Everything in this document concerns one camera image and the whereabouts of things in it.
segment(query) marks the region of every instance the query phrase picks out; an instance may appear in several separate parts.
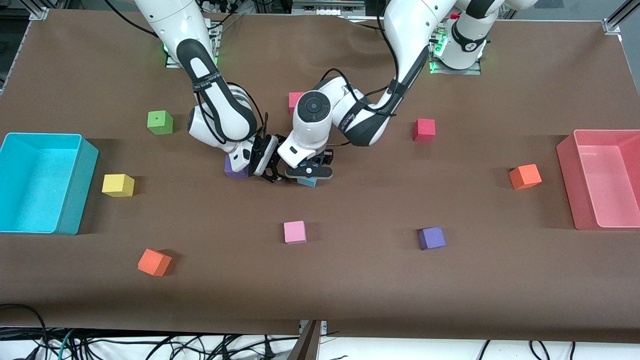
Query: blue bin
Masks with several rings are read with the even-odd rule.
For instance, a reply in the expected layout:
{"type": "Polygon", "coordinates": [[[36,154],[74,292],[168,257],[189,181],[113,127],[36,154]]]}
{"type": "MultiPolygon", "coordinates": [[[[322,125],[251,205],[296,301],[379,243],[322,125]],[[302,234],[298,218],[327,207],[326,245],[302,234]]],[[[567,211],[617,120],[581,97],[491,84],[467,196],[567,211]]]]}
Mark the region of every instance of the blue bin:
{"type": "Polygon", "coordinates": [[[7,134],[0,233],[77,234],[97,159],[98,149],[79,134],[7,134]]]}

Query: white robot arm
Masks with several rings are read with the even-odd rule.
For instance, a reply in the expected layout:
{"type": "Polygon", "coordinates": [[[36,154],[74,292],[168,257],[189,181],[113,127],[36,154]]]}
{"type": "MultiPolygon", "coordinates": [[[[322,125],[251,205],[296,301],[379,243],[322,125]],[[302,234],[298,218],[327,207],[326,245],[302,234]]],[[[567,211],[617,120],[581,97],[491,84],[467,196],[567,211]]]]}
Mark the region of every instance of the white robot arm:
{"type": "Polygon", "coordinates": [[[214,63],[209,29],[198,5],[194,0],[135,3],[191,78],[198,106],[189,118],[189,134],[228,152],[233,170],[242,170],[250,163],[257,121],[247,93],[228,85],[214,63]]]}
{"type": "MultiPolygon", "coordinates": [[[[508,0],[508,5],[524,9],[537,0],[508,0]]],[[[300,116],[307,107],[301,98],[293,118],[293,131],[278,149],[287,164],[296,168],[301,162],[324,151],[328,128],[333,123],[355,146],[370,146],[382,135],[393,112],[400,105],[428,59],[431,34],[457,7],[466,12],[447,21],[445,46],[435,55],[454,69],[467,69],[482,55],[486,36],[498,16],[504,0],[391,0],[384,14],[384,35],[394,55],[397,74],[377,104],[347,83],[345,76],[328,78],[313,91],[330,101],[330,114],[310,121],[300,116]]]]}
{"type": "MultiPolygon", "coordinates": [[[[315,120],[326,125],[314,123],[314,127],[328,129],[333,123],[355,146],[370,146],[378,141],[389,118],[427,62],[431,33],[454,4],[455,0],[392,0],[385,10],[384,24],[397,62],[397,76],[377,104],[347,84],[344,76],[322,80],[313,92],[320,92],[329,99],[330,114],[322,120],[315,120]]],[[[314,140],[324,137],[314,134],[308,126],[309,120],[299,116],[301,108],[307,106],[304,100],[303,96],[294,113],[294,131],[278,149],[282,159],[292,168],[326,147],[326,141],[310,141],[312,137],[314,140]]]]}

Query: purple cube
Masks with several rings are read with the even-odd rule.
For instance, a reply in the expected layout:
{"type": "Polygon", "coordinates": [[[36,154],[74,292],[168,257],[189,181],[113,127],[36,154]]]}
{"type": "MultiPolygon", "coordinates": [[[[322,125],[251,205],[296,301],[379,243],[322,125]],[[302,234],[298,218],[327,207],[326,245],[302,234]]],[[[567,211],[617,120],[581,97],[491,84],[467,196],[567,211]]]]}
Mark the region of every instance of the purple cube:
{"type": "Polygon", "coordinates": [[[229,155],[225,158],[225,174],[232,179],[246,179],[249,177],[249,165],[247,165],[242,171],[235,172],[231,169],[231,159],[229,155]]]}
{"type": "Polygon", "coordinates": [[[447,245],[444,240],[444,233],[440,226],[420,230],[418,238],[420,239],[420,248],[422,250],[437,249],[447,245]]]}

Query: foam cube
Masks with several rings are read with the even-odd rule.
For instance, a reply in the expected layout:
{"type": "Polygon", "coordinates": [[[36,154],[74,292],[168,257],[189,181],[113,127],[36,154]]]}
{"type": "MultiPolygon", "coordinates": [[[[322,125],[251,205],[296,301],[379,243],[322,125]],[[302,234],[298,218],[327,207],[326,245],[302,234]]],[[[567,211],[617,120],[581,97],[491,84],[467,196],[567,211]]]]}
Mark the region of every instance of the foam cube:
{"type": "Polygon", "coordinates": [[[298,100],[304,95],[303,92],[290,92],[289,93],[289,115],[293,115],[296,106],[298,105],[298,100]]]}
{"type": "Polygon", "coordinates": [[[542,183],[536,164],[516,167],[509,173],[509,177],[513,188],[516,190],[530,188],[542,183]]]}
{"type": "Polygon", "coordinates": [[[310,188],[315,188],[318,179],[298,179],[298,184],[308,186],[310,188]]]}
{"type": "Polygon", "coordinates": [[[231,168],[231,158],[227,155],[225,158],[225,174],[232,179],[246,179],[249,177],[249,165],[245,166],[241,171],[235,172],[231,168]]]}
{"type": "Polygon", "coordinates": [[[437,249],[447,245],[444,240],[442,228],[439,226],[420,230],[418,239],[420,240],[420,249],[422,250],[437,249]]]}
{"type": "Polygon", "coordinates": [[[284,223],[284,242],[287,244],[299,244],[307,242],[307,232],[304,221],[284,223]]]}
{"type": "Polygon", "coordinates": [[[173,118],[164,110],[150,111],[147,127],[156,135],[173,134],[173,118]]]}
{"type": "Polygon", "coordinates": [[[125,174],[107,174],[102,182],[102,192],[112,197],[132,197],[135,180],[125,174]]]}
{"type": "Polygon", "coordinates": [[[418,119],[413,125],[413,141],[431,142],[436,136],[436,121],[433,119],[418,119]]]}
{"type": "Polygon", "coordinates": [[[162,252],[147,249],[145,250],[145,253],[142,254],[142,258],[138,262],[138,270],[153,276],[164,276],[171,260],[171,256],[164,255],[162,252]]]}

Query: white floor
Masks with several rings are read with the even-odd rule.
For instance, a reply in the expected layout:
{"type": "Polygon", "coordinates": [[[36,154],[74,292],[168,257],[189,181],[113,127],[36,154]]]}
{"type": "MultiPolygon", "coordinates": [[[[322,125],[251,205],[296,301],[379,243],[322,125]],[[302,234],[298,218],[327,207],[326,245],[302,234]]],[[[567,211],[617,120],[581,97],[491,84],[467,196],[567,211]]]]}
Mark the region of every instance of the white floor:
{"type": "MultiPolygon", "coordinates": [[[[185,336],[181,340],[187,342],[192,337],[185,336]]],[[[205,348],[212,349],[220,341],[221,336],[204,338],[205,348]]],[[[118,338],[120,341],[153,340],[162,338],[118,338]]],[[[233,348],[242,348],[263,340],[262,336],[243,336],[232,344],[233,348]]],[[[409,339],[378,339],[378,338],[323,338],[318,360],[334,360],[347,356],[347,360],[477,360],[483,340],[409,340],[409,339]]],[[[272,343],[273,352],[279,354],[293,348],[294,340],[272,343]]],[[[570,344],[545,342],[550,360],[568,360],[570,344]]],[[[14,360],[25,358],[35,347],[32,341],[0,341],[0,360],[14,360]]],[[[99,343],[92,346],[92,350],[104,360],[141,360],[153,349],[153,345],[114,345],[99,343]]],[[[255,347],[262,353],[264,347],[255,347]]],[[[542,349],[536,345],[536,351],[544,359],[542,349]]],[[[168,359],[171,346],[167,345],[158,350],[150,360],[168,359]]],[[[253,359],[255,352],[241,352],[233,359],[253,359]]],[[[638,360],[640,359],[640,345],[578,343],[574,360],[638,360]]],[[[197,360],[198,354],[185,351],[176,360],[197,360]]],[[[492,341],[489,344],[484,360],[535,360],[529,350],[527,341],[492,341]]]]}

